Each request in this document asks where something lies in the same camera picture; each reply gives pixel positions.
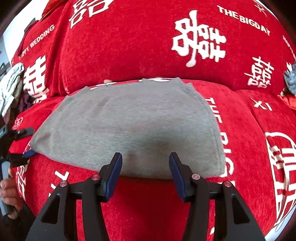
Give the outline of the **left hand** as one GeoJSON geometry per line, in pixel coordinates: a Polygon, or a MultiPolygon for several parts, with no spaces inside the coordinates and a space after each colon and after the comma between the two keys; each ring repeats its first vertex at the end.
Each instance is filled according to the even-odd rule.
{"type": "Polygon", "coordinates": [[[23,203],[18,193],[15,181],[15,172],[8,168],[9,177],[1,181],[1,200],[14,207],[14,210],[8,215],[10,219],[17,219],[20,211],[23,209],[23,203]]]}

